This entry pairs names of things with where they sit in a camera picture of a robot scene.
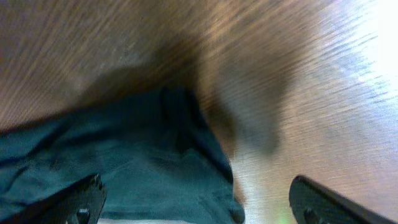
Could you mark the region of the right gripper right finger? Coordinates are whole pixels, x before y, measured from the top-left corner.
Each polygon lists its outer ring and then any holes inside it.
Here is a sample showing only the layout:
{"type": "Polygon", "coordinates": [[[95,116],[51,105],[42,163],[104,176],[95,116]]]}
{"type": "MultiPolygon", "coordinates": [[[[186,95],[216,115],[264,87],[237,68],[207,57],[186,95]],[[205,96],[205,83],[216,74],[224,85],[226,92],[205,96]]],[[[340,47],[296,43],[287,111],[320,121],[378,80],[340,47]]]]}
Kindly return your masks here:
{"type": "Polygon", "coordinates": [[[396,224],[304,175],[293,179],[289,203],[298,224],[396,224]]]}

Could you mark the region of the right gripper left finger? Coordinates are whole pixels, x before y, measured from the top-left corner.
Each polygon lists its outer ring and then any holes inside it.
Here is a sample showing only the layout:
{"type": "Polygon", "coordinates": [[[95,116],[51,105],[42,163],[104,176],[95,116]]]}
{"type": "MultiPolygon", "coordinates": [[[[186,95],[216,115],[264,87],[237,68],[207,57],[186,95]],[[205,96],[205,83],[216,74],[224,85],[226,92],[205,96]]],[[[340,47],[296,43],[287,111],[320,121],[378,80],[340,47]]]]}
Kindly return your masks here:
{"type": "Polygon", "coordinates": [[[97,224],[106,201],[106,189],[98,174],[89,175],[1,224],[97,224]]]}

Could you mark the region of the black Nike t-shirt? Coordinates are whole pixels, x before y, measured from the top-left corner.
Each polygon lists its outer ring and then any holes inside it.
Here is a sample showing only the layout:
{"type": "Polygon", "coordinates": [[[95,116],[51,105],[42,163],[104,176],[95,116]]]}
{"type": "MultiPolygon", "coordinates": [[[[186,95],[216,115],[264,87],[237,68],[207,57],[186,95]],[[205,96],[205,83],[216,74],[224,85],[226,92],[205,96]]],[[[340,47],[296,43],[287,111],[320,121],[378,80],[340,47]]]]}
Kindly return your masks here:
{"type": "Polygon", "coordinates": [[[243,223],[228,158],[195,96],[160,89],[1,135],[1,218],[99,174],[102,217],[243,223]]]}

